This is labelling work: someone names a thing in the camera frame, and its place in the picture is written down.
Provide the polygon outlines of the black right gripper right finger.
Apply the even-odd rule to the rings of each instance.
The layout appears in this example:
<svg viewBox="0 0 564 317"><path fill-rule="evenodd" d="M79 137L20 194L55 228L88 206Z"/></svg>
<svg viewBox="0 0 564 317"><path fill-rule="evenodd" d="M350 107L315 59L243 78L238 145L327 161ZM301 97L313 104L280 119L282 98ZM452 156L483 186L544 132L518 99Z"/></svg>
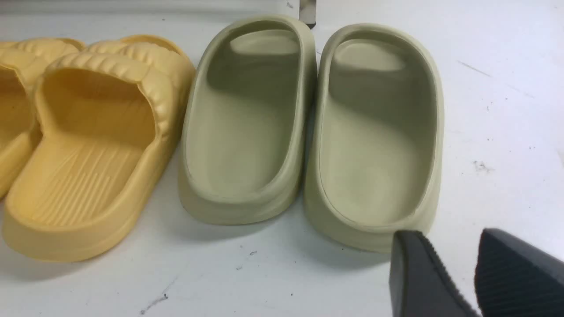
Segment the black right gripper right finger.
<svg viewBox="0 0 564 317"><path fill-rule="evenodd" d="M502 229L481 233L474 287L484 317L561 317L564 263Z"/></svg>

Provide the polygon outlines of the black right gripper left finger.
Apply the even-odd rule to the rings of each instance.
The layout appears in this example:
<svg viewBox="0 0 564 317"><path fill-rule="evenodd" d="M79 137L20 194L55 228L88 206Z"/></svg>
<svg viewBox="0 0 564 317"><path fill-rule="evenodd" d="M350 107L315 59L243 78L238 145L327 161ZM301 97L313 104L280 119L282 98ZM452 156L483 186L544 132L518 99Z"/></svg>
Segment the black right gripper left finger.
<svg viewBox="0 0 564 317"><path fill-rule="evenodd" d="M394 317L477 317L420 231L393 234L389 289Z"/></svg>

